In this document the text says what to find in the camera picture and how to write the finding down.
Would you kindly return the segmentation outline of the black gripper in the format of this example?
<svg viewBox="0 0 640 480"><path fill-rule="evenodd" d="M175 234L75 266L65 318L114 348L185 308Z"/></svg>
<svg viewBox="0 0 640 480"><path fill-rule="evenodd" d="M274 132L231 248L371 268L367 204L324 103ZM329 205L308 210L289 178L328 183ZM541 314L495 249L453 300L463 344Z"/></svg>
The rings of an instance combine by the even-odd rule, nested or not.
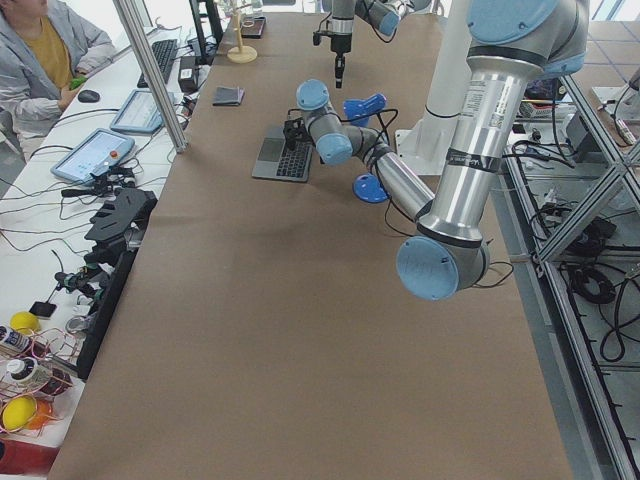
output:
<svg viewBox="0 0 640 480"><path fill-rule="evenodd" d="M343 86L345 56L342 54L351 51L353 24L352 18L327 18L320 22L318 29L312 34L314 46L319 46L321 39L327 37L331 42L331 51L337 54L334 61L335 87L337 89Z"/></svg>
<svg viewBox="0 0 640 480"><path fill-rule="evenodd" d="M304 122L301 117L287 119L283 125L283 135L287 149L295 149L297 144L304 141Z"/></svg>

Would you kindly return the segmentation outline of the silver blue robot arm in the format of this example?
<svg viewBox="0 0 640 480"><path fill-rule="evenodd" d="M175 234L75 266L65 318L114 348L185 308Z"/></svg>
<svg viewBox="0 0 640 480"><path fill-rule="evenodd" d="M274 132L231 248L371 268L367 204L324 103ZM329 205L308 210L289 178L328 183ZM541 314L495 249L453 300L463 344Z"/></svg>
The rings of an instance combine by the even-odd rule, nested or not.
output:
<svg viewBox="0 0 640 480"><path fill-rule="evenodd" d="M429 9L433 1L375 1L338 0L323 1L327 16L313 32L312 42L318 46L323 38L330 41L330 50L335 54L335 87L343 86L346 54L351 52L355 18L368 24L374 34L389 43L395 36L401 20L409 14Z"/></svg>
<svg viewBox="0 0 640 480"><path fill-rule="evenodd" d="M322 81L298 86L297 106L320 158L329 165L361 159L412 217L417 233L401 245L396 269L415 296L446 299L486 273L490 255L479 222L520 101L530 82L582 67L588 26L586 1L470 3L465 13L470 80L436 191L382 133L343 124Z"/></svg>

